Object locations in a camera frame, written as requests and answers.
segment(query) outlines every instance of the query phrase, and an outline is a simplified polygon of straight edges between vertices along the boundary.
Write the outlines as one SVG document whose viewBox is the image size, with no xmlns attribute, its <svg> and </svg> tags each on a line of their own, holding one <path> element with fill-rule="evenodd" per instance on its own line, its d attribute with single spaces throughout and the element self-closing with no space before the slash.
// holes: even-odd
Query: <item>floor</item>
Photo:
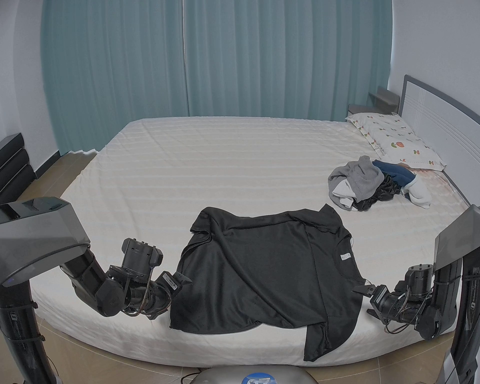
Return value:
<svg viewBox="0 0 480 384">
<path fill-rule="evenodd" d="M 35 180 L 19 200 L 40 196 L 60 197 L 70 183 L 95 157 L 66 154 Z M 195 368 L 158 365 L 127 359 L 97 349 L 70 337 L 38 318 L 45 336 L 45 350 L 64 384 L 180 384 L 180 377 Z M 433 341 L 421 341 L 375 359 L 335 367 L 307 368 L 321 384 L 432 384 L 437 378 L 453 333 Z M 23 382 L 3 338 L 0 338 L 1 384 Z"/>
</svg>

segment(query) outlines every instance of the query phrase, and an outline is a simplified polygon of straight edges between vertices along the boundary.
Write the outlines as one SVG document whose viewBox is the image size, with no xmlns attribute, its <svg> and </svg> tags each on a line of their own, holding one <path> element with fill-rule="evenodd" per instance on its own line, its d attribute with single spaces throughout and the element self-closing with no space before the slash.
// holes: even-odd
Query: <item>black shirt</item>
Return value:
<svg viewBox="0 0 480 384">
<path fill-rule="evenodd" d="M 196 334 L 245 331 L 261 323 L 307 327 L 304 360 L 315 361 L 353 332 L 365 284 L 351 235 L 329 205 L 238 217 L 205 208 L 192 225 L 178 271 L 193 285 L 171 306 L 171 327 Z"/>
</svg>

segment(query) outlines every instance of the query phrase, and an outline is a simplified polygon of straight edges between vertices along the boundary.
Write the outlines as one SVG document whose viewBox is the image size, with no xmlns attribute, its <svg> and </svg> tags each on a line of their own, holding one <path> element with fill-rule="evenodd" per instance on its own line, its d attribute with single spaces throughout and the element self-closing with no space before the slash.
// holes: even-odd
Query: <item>pillowcase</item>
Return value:
<svg viewBox="0 0 480 384">
<path fill-rule="evenodd" d="M 445 168 L 440 157 L 397 114 L 356 113 L 346 118 L 365 136 L 382 161 L 410 168 Z"/>
</svg>

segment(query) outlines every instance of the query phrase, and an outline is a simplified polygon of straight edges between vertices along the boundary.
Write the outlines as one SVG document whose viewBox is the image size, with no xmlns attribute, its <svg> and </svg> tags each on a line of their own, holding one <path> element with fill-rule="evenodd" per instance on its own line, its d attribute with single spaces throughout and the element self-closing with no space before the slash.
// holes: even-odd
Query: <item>white garment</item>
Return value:
<svg viewBox="0 0 480 384">
<path fill-rule="evenodd" d="M 352 211 L 358 211 L 357 208 L 352 207 L 353 199 L 356 196 L 355 193 L 352 191 L 352 187 L 350 187 L 350 183 L 347 179 L 342 180 L 340 183 L 338 183 L 332 194 L 340 198 L 340 204 L 344 205 L 347 208 L 351 208 Z"/>
<path fill-rule="evenodd" d="M 405 187 L 402 188 L 402 193 L 408 193 L 410 195 L 410 201 L 422 208 L 430 208 L 430 203 L 432 202 L 432 196 L 426 185 L 423 183 L 421 178 L 416 175 L 415 178 L 408 183 Z"/>
</svg>

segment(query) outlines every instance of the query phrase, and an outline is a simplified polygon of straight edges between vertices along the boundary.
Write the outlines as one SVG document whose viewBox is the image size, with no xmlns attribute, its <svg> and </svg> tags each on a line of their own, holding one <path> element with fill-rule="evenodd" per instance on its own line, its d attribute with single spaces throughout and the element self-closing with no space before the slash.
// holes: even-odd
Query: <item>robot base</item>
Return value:
<svg viewBox="0 0 480 384">
<path fill-rule="evenodd" d="M 305 370 L 292 365 L 238 365 L 210 368 L 191 384 L 317 384 Z"/>
</svg>

